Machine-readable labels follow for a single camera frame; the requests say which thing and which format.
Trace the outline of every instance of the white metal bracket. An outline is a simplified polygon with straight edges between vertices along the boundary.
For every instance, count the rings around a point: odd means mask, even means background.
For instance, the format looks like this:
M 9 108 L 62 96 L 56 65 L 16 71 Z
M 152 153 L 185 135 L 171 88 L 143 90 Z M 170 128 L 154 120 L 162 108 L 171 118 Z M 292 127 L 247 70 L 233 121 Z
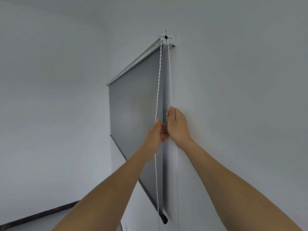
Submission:
M 176 34 L 171 34 L 167 31 L 163 31 L 160 34 L 160 39 L 165 45 L 173 45 L 176 46 Z

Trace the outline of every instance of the person's left hand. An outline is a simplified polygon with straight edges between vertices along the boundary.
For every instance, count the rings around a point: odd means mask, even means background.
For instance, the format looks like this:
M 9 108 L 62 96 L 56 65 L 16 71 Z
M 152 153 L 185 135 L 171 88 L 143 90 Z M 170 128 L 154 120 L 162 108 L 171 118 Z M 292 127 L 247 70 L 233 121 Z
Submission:
M 160 143 L 166 142 L 168 139 L 167 124 L 162 124 L 160 120 L 156 119 L 155 124 L 148 130 L 147 137 L 141 147 L 141 150 L 146 155 L 146 160 L 150 161 L 158 150 Z

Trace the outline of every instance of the white bead chain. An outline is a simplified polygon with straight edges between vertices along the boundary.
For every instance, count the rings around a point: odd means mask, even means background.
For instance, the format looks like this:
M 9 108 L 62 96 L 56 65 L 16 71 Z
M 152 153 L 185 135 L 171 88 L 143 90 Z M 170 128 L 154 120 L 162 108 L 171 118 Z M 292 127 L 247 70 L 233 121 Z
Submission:
M 168 59 L 169 59 L 169 79 L 170 79 L 170 98 L 172 106 L 172 88 L 171 88 L 171 68 L 170 68 L 170 47 L 168 45 Z M 176 174 L 176 204 L 177 204 L 177 228 L 180 230 L 180 216 L 179 216 L 179 196 L 178 196 L 178 183 L 177 183 L 177 147 L 175 145 L 175 174 Z
M 158 88 L 157 88 L 157 97 L 156 97 L 156 111 L 155 111 L 155 120 L 157 117 L 157 107 L 158 107 L 158 93 L 159 93 L 159 81 L 160 81 L 160 69 L 161 69 L 161 48 L 163 43 L 160 43 L 160 58 L 159 58 L 159 72 L 158 72 Z M 157 217 L 158 217 L 158 231 L 160 230 L 159 226 L 159 202 L 158 202 L 158 186 L 157 186 L 157 165 L 156 165 L 156 154 L 155 154 L 155 176 L 156 176 L 156 199 L 157 199 Z

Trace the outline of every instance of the person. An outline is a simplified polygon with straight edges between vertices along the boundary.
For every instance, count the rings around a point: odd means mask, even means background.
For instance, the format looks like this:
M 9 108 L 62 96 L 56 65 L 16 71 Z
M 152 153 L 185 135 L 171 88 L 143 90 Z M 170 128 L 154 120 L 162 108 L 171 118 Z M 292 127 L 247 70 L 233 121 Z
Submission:
M 186 117 L 179 109 L 170 107 L 166 115 L 167 124 L 156 120 L 140 149 L 77 203 L 52 231 L 115 231 L 144 165 L 169 136 L 186 153 L 228 231 L 302 231 L 263 194 L 202 149 L 190 136 Z

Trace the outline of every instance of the gray fabric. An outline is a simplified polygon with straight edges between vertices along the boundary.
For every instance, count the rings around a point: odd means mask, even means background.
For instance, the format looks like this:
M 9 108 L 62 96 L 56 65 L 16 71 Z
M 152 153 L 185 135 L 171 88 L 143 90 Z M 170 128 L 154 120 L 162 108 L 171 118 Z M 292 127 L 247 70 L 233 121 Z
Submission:
M 124 76 L 109 85 L 111 136 L 129 159 L 143 143 L 148 129 L 154 124 L 160 51 L 157 50 Z M 163 82 L 161 70 L 157 118 L 163 120 Z M 163 155 L 157 152 L 159 205 L 163 207 Z M 154 159 L 144 167 L 140 180 L 154 202 L 156 177 Z

